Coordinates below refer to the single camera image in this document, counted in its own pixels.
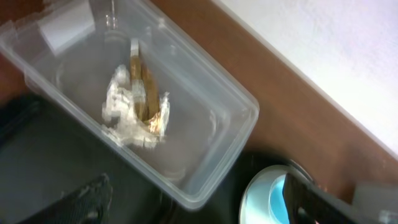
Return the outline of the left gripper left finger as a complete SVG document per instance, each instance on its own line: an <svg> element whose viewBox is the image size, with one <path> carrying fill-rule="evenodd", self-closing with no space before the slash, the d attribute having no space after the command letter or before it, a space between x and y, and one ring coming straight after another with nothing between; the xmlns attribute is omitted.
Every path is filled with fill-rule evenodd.
<svg viewBox="0 0 398 224"><path fill-rule="evenodd" d="M113 187L106 174L101 174L19 224L105 224Z"/></svg>

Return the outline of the white tissue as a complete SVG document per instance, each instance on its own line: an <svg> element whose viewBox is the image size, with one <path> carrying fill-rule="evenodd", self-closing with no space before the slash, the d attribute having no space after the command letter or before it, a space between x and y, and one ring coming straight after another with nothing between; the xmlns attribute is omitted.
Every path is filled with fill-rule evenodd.
<svg viewBox="0 0 398 224"><path fill-rule="evenodd" d="M111 78L106 92L106 100L102 105L102 118L111 127L103 125L103 133L118 146L130 144L153 149L164 142L165 131L169 123L169 93L160 96L160 111L151 119L141 121L136 114L137 100L144 97L144 85L139 81L137 90L128 89L132 85L130 73L125 65L118 66Z"/></svg>

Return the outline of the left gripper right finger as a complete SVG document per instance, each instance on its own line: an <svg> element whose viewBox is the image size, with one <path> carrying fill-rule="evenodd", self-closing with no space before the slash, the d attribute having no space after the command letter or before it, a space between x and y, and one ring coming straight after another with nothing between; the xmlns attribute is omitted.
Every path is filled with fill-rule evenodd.
<svg viewBox="0 0 398 224"><path fill-rule="evenodd" d="M357 223L349 205L313 183L288 173L283 198L290 223Z"/></svg>

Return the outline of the gold brown snack wrapper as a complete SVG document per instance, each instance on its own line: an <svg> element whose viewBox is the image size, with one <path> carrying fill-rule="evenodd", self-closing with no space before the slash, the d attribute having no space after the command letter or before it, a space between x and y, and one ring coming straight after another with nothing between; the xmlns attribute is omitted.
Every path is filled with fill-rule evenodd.
<svg viewBox="0 0 398 224"><path fill-rule="evenodd" d="M150 133L159 135L161 128L159 91L150 70L141 60L137 39L131 39L130 80L137 119Z"/></svg>

